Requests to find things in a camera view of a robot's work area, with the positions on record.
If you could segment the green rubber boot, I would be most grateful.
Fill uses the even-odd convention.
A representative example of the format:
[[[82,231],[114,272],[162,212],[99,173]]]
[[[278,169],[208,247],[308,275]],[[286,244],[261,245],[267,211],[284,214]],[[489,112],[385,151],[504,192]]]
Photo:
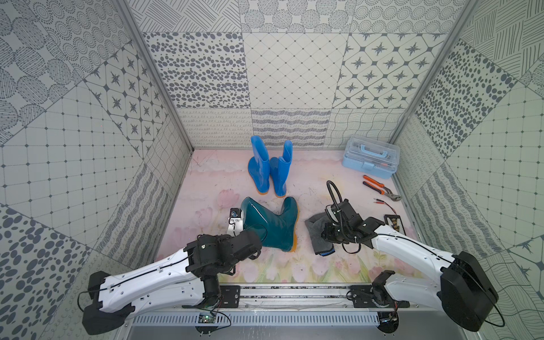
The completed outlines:
[[[296,250],[296,223],[299,209],[293,197],[284,199],[281,211],[275,214],[252,198],[242,201],[243,228],[253,230],[263,247],[280,249],[282,252]]]

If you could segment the blue rubber boot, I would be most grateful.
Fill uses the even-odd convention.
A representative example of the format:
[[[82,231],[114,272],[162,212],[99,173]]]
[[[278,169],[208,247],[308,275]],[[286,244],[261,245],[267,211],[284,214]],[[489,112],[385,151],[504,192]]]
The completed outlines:
[[[257,191],[267,194],[270,187],[270,157],[269,152],[259,136],[251,137],[253,157],[248,163],[248,172],[252,177]]]
[[[277,197],[284,197],[286,195],[286,181],[292,161],[293,143],[290,140],[287,140],[283,145],[283,154],[280,157],[272,157],[270,159],[270,175]]]

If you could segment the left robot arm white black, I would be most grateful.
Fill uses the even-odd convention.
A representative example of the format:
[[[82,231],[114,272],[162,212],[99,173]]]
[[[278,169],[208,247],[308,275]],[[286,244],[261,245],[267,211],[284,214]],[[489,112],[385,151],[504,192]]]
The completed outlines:
[[[239,262],[258,258],[261,250],[262,241],[253,230],[236,236],[199,235],[184,249],[134,271],[93,273],[87,289],[92,302],[82,310],[83,327],[93,336],[152,310],[218,307],[222,300],[218,276],[233,275]]]

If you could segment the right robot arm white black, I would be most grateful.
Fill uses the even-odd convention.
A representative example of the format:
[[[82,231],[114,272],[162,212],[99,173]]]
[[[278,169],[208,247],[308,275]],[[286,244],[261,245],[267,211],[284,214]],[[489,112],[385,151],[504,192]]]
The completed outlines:
[[[382,271],[367,296],[377,307],[394,309],[383,320],[385,332],[398,328],[397,309],[416,303],[442,311],[458,326],[478,332],[491,311],[497,311],[499,296],[478,260],[467,252],[452,254],[416,241],[376,218],[363,219],[327,181],[332,203],[325,209],[328,221],[322,238],[333,244],[355,244],[385,252],[414,269],[425,279],[410,278],[392,270]]]

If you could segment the grey blue microfibre cloth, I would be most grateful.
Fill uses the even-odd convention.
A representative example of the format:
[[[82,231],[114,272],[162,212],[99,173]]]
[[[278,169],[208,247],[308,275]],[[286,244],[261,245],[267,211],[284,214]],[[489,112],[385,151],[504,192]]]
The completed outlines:
[[[333,243],[322,237],[325,225],[329,221],[330,219],[325,212],[313,215],[305,221],[315,255],[329,256],[335,252]]]

